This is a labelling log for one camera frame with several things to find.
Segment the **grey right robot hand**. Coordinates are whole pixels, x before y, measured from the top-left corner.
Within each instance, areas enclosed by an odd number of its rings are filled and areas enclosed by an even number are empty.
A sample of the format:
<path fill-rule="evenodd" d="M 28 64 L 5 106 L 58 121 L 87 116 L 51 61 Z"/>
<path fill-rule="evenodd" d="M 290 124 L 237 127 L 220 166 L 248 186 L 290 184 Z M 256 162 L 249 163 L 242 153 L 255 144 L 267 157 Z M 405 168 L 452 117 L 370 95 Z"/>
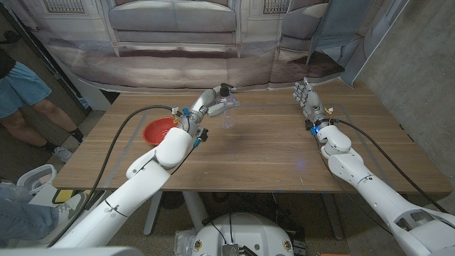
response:
<path fill-rule="evenodd" d="M 322 129 L 329 125 L 323 104 L 307 78 L 302 83 L 294 84 L 293 97 L 302 108 L 305 118 L 316 128 Z"/>

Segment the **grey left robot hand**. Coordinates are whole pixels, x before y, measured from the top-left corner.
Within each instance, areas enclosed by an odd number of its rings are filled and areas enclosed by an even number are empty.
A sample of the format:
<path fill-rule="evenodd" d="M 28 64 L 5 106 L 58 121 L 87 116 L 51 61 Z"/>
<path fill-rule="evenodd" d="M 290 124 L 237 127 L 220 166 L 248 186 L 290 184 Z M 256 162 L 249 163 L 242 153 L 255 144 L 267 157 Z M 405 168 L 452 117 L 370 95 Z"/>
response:
<path fill-rule="evenodd" d="M 199 124 L 206 115 L 209 117 L 221 116 L 222 128 L 233 127 L 235 125 L 233 108 L 240 105 L 233 95 L 235 90 L 235 87 L 227 83 L 205 90 L 189 109 L 188 116 L 182 119 L 182 129 L 194 137 L 200 129 Z"/>

